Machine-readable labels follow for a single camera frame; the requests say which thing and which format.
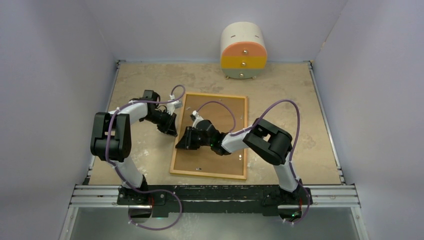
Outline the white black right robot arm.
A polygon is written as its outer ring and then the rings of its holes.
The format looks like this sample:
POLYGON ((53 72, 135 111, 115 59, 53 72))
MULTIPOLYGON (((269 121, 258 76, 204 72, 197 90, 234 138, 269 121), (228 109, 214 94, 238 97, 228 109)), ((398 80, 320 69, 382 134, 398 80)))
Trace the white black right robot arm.
POLYGON ((187 126, 176 149, 197 150, 206 146, 219 156, 227 156, 238 150, 251 149, 265 162, 273 165, 278 178, 280 196, 288 204, 300 198, 300 178, 296 175, 292 158, 299 139, 300 127, 295 137, 265 119, 257 119, 253 125, 238 132, 220 132, 210 120, 196 121, 187 126))

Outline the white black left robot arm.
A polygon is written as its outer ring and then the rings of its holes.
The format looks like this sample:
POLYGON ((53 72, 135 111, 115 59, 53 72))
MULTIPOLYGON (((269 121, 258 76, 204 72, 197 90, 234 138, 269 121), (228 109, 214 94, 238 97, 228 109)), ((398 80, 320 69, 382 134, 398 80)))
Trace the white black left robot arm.
POLYGON ((145 176, 139 172, 130 153, 132 149, 131 126, 147 121, 165 135, 177 137, 175 109, 181 107, 181 97, 171 94, 162 101, 153 90, 145 90, 142 97, 132 98, 125 105, 94 116, 90 152, 108 163, 119 176, 122 186, 131 189, 129 197, 138 205, 149 199, 145 176))

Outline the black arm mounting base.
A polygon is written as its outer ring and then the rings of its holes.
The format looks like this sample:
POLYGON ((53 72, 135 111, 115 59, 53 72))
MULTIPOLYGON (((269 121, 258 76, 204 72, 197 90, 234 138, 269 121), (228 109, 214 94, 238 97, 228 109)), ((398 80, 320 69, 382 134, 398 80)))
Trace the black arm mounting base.
POLYGON ((302 217, 312 206, 311 190, 299 186, 293 192, 279 185, 149 185, 141 194, 119 187, 117 205, 131 209, 145 206, 155 218, 170 213, 261 214, 288 221, 302 217))

